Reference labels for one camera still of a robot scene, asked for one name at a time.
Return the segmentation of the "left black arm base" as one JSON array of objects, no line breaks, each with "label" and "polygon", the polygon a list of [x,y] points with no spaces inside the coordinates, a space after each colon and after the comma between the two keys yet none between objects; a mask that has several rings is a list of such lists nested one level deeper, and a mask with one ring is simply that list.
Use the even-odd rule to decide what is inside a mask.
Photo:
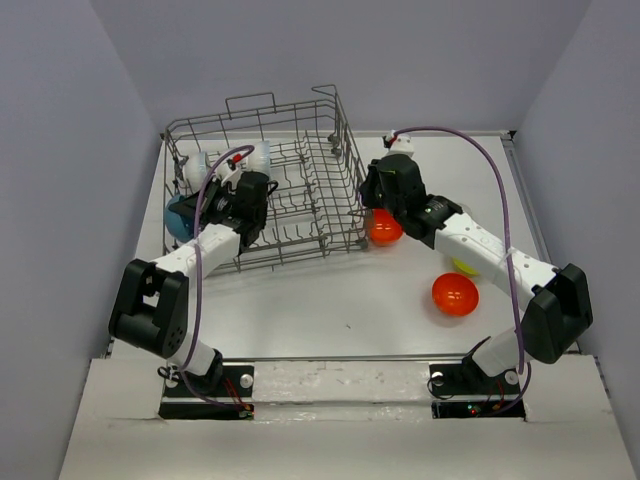
[{"label": "left black arm base", "polygon": [[185,384],[178,367],[157,368],[163,379],[159,416],[165,420],[252,420],[254,366],[249,363],[224,363],[221,373],[212,379],[186,374],[194,394]]}]

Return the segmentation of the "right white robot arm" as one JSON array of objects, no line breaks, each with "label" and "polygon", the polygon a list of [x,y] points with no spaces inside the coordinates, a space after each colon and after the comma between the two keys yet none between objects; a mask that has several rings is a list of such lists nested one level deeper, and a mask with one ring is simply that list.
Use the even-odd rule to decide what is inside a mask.
[{"label": "right white robot arm", "polygon": [[360,186],[364,206],[384,209],[409,237],[454,257],[516,300],[516,327],[490,336],[463,358],[462,384],[482,392],[497,376],[531,360],[555,363],[593,323],[585,272],[508,247],[455,202],[429,194],[405,154],[372,161]]}]

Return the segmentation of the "grey wire dish rack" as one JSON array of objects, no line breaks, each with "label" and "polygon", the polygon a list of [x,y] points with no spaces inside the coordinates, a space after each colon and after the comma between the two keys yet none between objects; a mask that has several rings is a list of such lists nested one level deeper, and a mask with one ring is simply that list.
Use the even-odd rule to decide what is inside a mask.
[{"label": "grey wire dish rack", "polygon": [[358,192],[366,172],[355,138],[336,86],[312,92],[290,103],[271,92],[229,97],[223,112],[176,119],[162,132],[165,199],[192,194],[191,158],[212,164],[242,144],[270,146],[270,174],[279,186],[268,200],[266,227],[219,274],[367,248],[367,211]]}]

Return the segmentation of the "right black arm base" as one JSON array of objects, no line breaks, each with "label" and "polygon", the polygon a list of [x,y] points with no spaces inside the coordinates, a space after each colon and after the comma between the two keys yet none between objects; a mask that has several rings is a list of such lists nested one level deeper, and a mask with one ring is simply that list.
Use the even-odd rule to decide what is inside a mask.
[{"label": "right black arm base", "polygon": [[427,389],[434,419],[526,418],[521,383],[514,370],[495,377],[480,372],[474,380],[465,378],[462,370],[461,363],[429,366]]}]

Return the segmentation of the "blue bowl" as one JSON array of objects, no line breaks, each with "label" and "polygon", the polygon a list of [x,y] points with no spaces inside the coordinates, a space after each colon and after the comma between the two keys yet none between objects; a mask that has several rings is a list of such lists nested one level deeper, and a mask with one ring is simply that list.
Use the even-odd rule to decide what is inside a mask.
[{"label": "blue bowl", "polygon": [[[177,213],[172,206],[187,202],[187,215]],[[195,205],[191,197],[174,195],[166,204],[163,211],[164,225],[171,236],[180,243],[187,243],[194,238],[193,214]]]}]

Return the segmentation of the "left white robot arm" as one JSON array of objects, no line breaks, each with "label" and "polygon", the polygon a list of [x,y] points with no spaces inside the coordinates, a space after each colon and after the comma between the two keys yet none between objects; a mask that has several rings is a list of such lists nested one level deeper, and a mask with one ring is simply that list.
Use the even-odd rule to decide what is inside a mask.
[{"label": "left white robot arm", "polygon": [[244,171],[237,183],[208,183],[203,193],[177,195],[166,212],[189,240],[152,261],[127,264],[109,321],[109,333],[178,367],[196,395],[209,396],[223,379],[223,356],[198,338],[203,280],[242,255],[266,226],[268,200],[278,183],[258,171]]}]

